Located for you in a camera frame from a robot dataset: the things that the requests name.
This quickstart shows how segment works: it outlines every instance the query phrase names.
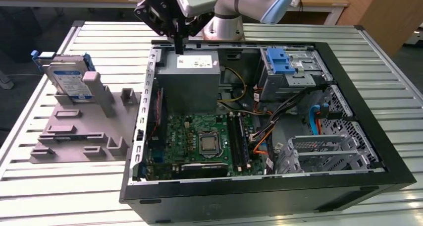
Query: motherboard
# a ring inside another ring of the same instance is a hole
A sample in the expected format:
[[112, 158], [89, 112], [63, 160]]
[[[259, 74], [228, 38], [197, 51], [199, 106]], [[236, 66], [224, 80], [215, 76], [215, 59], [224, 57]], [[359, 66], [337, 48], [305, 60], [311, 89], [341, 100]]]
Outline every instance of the motherboard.
[[263, 174], [261, 158], [249, 158], [247, 136], [252, 132], [248, 114], [169, 115], [165, 148], [151, 151], [153, 163], [147, 167], [148, 178]]

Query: black computer chassis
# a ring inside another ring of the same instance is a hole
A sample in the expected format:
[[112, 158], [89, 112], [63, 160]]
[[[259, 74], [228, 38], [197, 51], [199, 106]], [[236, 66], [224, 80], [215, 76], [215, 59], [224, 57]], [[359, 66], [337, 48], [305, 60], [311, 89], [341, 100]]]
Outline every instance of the black computer chassis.
[[[169, 46], [164, 41], [152, 41], [152, 44]], [[188, 44], [195, 44], [196, 48], [208, 45], [217, 48], [221, 44], [233, 47], [312, 45], [353, 112], [355, 121], [376, 150], [383, 164], [380, 167], [385, 172], [128, 185], [129, 150], [120, 202], [129, 204], [147, 223], [343, 210], [373, 195], [399, 190], [416, 182], [327, 43], [191, 41]]]

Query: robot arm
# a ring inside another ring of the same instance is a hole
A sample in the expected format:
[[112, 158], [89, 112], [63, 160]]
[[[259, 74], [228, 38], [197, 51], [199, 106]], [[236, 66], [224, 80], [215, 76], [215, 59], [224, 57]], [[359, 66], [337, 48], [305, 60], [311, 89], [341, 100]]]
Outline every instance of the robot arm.
[[143, 0], [137, 4], [135, 14], [157, 35], [165, 35], [168, 41], [175, 43], [176, 54], [183, 54], [188, 36], [195, 36], [204, 27], [205, 39], [240, 39], [240, 15], [247, 15], [263, 23], [277, 23], [291, 1]]
[[175, 51], [183, 54], [188, 36], [195, 36], [213, 17], [217, 0], [143, 0], [135, 9], [137, 18], [157, 35], [165, 35], [175, 43]]

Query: metal slatted table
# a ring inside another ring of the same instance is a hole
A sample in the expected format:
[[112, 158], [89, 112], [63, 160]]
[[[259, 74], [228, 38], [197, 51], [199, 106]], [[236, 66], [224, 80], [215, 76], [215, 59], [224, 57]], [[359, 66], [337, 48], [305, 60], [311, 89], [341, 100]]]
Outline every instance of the metal slatted table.
[[[247, 40], [327, 42], [365, 99], [417, 183], [341, 212], [245, 218], [195, 225], [421, 225], [423, 98], [364, 31], [351, 26], [244, 25]], [[88, 52], [112, 91], [141, 91], [149, 42], [137, 22], [72, 27], [61, 54]], [[10, 225], [143, 225], [119, 204], [124, 162], [31, 164], [29, 152], [53, 111], [55, 87], [44, 76], [0, 149], [0, 221]]]

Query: blue hard drive label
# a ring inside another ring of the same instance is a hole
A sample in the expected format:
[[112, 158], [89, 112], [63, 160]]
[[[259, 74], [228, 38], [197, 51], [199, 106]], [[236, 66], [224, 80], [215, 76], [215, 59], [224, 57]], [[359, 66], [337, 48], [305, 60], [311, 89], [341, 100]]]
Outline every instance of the blue hard drive label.
[[53, 71], [55, 80], [67, 95], [77, 102], [84, 102], [92, 98], [92, 93], [81, 81], [80, 71]]

